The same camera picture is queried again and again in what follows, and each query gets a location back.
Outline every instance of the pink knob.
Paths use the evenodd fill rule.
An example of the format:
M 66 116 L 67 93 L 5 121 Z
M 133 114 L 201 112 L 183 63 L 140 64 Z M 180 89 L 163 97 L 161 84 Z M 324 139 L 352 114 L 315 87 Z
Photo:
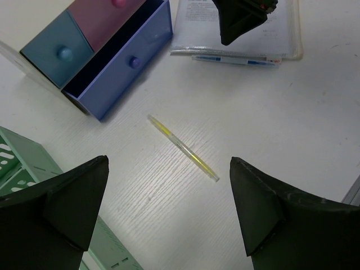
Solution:
M 112 4 L 117 7 L 117 8 L 122 8 L 125 7 L 126 5 L 126 0 L 111 0 Z

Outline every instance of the purple knob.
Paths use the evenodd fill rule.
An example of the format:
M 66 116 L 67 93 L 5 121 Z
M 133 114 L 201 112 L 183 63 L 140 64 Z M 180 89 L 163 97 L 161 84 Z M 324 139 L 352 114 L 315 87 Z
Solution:
M 117 7 L 117 8 L 122 8 L 125 7 L 126 5 L 126 0 L 111 0 L 112 4 Z
M 141 66 L 141 60 L 137 57 L 132 57 L 129 64 L 132 69 L 138 69 Z

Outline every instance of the drawer knob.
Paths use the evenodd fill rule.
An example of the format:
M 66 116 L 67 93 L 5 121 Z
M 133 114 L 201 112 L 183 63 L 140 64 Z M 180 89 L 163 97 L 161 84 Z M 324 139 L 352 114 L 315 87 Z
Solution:
M 138 69 L 138 68 L 140 68 L 140 66 L 141 66 L 141 60 L 140 60 L 139 58 L 137 58 L 137 57 L 132 57 L 132 58 L 130 59 L 130 67 L 131 67 L 132 69 Z
M 73 52 L 67 47 L 61 47 L 57 51 L 57 58 L 65 62 L 70 62 L 73 59 Z
M 122 8 L 125 7 L 126 5 L 126 0 L 111 0 L 112 4 L 117 7 L 117 8 Z

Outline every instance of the paper document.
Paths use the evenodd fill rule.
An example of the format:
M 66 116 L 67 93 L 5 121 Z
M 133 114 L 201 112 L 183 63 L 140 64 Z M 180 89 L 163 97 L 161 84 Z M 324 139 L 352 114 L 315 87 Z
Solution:
M 302 54 L 298 13 L 298 0 L 278 0 L 277 8 L 263 25 L 224 46 L 213 1 L 180 0 L 172 52 L 296 58 Z

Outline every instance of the pink drawer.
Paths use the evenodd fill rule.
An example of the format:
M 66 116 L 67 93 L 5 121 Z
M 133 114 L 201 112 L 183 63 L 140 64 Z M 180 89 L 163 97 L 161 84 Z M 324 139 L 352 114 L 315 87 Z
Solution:
M 145 0 L 75 0 L 69 7 L 92 49 L 97 52 Z

